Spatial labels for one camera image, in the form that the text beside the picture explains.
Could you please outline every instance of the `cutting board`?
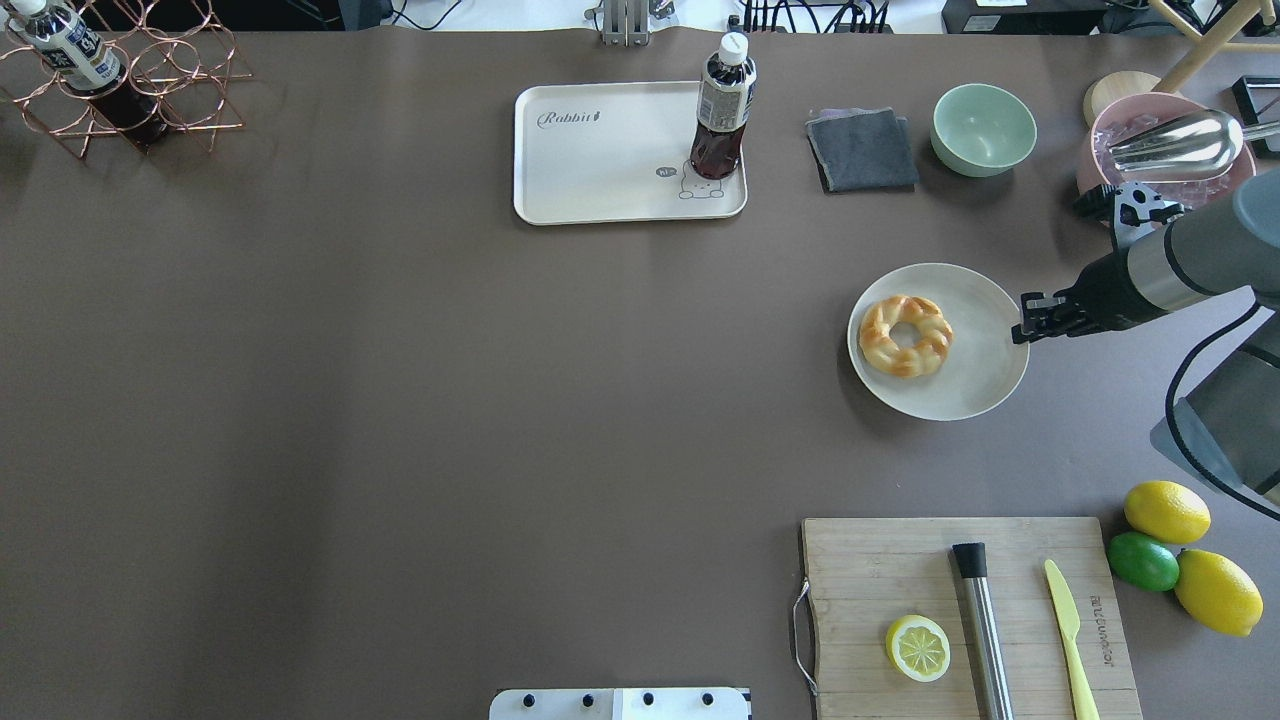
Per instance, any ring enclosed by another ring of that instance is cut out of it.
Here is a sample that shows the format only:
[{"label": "cutting board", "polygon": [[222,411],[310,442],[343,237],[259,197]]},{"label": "cutting board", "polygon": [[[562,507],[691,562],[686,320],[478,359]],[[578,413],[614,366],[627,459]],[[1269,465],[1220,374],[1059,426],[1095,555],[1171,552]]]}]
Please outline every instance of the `cutting board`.
[{"label": "cutting board", "polygon": [[[1074,720],[1044,560],[1061,568],[1080,611],[1078,647],[1105,720],[1142,720],[1115,585],[1096,518],[847,518],[804,521],[817,641],[818,720],[979,719],[951,546],[987,544],[1005,675],[1019,719]],[[932,618],[951,669],[916,683],[886,656],[890,624]]]}]

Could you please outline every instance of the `mint green bowl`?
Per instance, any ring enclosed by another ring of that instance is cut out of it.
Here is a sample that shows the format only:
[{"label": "mint green bowl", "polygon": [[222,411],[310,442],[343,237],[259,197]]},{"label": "mint green bowl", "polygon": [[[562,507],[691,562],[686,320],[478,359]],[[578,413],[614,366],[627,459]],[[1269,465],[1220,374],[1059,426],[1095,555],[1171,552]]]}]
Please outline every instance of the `mint green bowl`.
[{"label": "mint green bowl", "polygon": [[938,159],[972,178],[997,176],[1036,147],[1036,118],[1021,100],[993,85],[952,87],[933,108],[929,132]]}]

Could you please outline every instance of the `donut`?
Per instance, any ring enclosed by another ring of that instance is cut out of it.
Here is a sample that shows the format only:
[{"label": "donut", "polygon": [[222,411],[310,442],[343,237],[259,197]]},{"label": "donut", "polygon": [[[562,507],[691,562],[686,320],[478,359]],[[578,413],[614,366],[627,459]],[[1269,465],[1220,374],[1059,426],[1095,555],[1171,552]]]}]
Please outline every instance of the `donut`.
[{"label": "donut", "polygon": [[[899,347],[888,336],[899,323],[919,331],[920,341],[911,347]],[[899,378],[914,378],[938,372],[954,337],[955,332],[932,300],[895,295],[872,305],[863,315],[858,346],[872,368]]]}]

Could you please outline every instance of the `yellow lemon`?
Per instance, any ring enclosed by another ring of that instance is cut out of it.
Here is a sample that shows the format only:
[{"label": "yellow lemon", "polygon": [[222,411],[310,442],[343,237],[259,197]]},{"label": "yellow lemon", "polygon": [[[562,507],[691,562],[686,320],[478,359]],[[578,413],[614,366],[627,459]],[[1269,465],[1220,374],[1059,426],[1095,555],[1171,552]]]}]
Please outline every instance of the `yellow lemon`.
[{"label": "yellow lemon", "polygon": [[1124,498],[1124,516],[1133,529],[1167,542],[1187,544],[1208,532],[1208,505],[1178,483],[1139,483]]},{"label": "yellow lemon", "polygon": [[1178,555],[1174,594],[1192,618],[1228,635],[1248,635],[1262,618],[1262,594],[1248,573],[1216,552]]},{"label": "yellow lemon", "polygon": [[923,615],[904,615],[888,626],[884,650],[904,675],[932,683],[951,666],[951,643],[937,623]]}]

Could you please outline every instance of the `brown table surface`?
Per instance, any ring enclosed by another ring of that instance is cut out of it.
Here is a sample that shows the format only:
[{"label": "brown table surface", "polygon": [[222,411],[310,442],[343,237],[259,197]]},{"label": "brown table surface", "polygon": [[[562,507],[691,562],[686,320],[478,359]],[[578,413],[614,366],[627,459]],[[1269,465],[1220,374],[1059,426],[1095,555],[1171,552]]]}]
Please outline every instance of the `brown table surface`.
[{"label": "brown table surface", "polygon": [[[716,42],[246,35],[250,127],[210,158],[102,142],[81,167],[0,108],[0,716],[462,719],[499,688],[732,684],[756,717],[806,717],[804,518],[1111,533],[1134,483],[1201,487],[1147,434],[1239,293],[1038,343],[1012,397],[957,423],[882,405],[845,348],[901,265],[1016,296],[1106,252],[1066,210],[1083,92],[1185,42],[754,36],[739,217],[516,217],[520,91],[691,79]],[[1185,94],[1230,108],[1274,70],[1224,55]],[[1038,119],[1012,173],[928,149],[934,100],[970,81]],[[910,118],[914,192],[820,191],[803,122],[842,106]],[[1280,598],[1280,527],[1203,495],[1199,547]],[[1147,717],[1275,717],[1276,618],[1238,639],[1119,593]]]}]

